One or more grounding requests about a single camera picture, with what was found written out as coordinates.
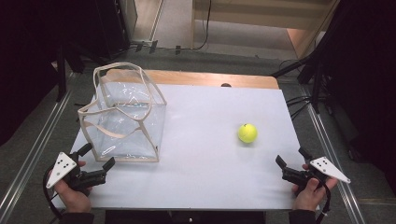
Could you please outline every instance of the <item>clear plastic bag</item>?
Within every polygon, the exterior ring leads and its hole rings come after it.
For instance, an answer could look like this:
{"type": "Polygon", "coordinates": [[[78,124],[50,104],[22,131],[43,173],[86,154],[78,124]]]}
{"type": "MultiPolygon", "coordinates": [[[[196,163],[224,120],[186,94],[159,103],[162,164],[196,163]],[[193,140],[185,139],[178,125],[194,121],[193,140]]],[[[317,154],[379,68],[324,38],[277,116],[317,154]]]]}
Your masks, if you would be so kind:
{"type": "Polygon", "coordinates": [[[94,100],[78,116],[96,160],[159,161],[166,101],[151,78],[132,63],[113,63],[93,71],[93,85],[94,100]]]}

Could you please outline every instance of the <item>tennis ball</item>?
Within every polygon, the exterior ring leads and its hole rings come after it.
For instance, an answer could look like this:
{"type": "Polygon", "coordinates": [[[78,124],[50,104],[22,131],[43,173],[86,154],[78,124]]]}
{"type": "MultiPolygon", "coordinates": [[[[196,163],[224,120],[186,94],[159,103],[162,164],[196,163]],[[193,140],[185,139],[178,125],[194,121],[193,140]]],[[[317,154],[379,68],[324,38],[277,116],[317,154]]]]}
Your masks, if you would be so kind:
{"type": "Polygon", "coordinates": [[[244,143],[251,143],[256,140],[257,129],[253,124],[244,124],[239,128],[238,137],[244,143]]]}

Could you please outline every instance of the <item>wooden table edge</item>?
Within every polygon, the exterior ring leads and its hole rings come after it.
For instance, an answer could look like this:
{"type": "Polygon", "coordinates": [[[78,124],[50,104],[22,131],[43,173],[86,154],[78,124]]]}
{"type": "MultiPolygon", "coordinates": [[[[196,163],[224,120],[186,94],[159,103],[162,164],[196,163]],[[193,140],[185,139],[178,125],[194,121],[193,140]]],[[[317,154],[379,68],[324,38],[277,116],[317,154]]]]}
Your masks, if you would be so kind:
{"type": "Polygon", "coordinates": [[[222,84],[229,84],[237,88],[279,90],[279,86],[274,77],[163,70],[145,70],[145,72],[156,84],[218,87],[222,84]]]}

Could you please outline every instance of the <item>white table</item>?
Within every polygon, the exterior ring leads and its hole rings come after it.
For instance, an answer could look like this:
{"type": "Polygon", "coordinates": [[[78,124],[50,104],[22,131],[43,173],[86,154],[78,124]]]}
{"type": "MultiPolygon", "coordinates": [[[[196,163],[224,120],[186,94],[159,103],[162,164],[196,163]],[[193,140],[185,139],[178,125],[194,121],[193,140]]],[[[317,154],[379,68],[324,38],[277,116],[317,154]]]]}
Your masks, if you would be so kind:
{"type": "MultiPolygon", "coordinates": [[[[292,184],[280,155],[301,169],[303,157],[281,90],[159,85],[168,102],[160,162],[118,162],[94,187],[92,207],[149,210],[291,209],[292,184]],[[250,145],[236,132],[244,123],[259,135],[250,145]]],[[[86,144],[78,133],[72,151],[86,144]]],[[[91,152],[86,171],[102,169],[91,152]]],[[[57,207],[64,207],[57,198],[57,207]]]]}

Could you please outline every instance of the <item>human hand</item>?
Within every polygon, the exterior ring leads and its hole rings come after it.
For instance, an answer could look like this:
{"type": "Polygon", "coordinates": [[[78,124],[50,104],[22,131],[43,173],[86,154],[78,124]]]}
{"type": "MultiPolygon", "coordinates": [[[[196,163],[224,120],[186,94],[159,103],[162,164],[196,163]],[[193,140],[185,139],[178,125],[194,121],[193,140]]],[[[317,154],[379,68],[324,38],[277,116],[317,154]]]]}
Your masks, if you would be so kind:
{"type": "MultiPolygon", "coordinates": [[[[84,166],[85,161],[79,161],[79,166],[84,166]]],[[[64,180],[58,181],[54,186],[55,191],[58,192],[64,205],[66,205],[66,212],[68,213],[89,213],[91,211],[91,201],[82,192],[70,189],[64,180]]]]}
{"type": "MultiPolygon", "coordinates": [[[[304,164],[303,168],[307,170],[308,165],[304,164]]],[[[329,189],[334,188],[334,186],[336,186],[337,183],[338,180],[333,177],[329,177],[326,180],[326,186],[329,189]]],[[[296,200],[294,201],[292,209],[315,211],[319,203],[322,201],[323,197],[326,195],[326,189],[324,187],[320,187],[319,189],[317,189],[318,184],[319,181],[317,179],[315,178],[309,179],[305,189],[299,193],[296,200]]],[[[297,191],[297,189],[298,189],[297,185],[294,185],[292,188],[294,192],[297,191]]]]}

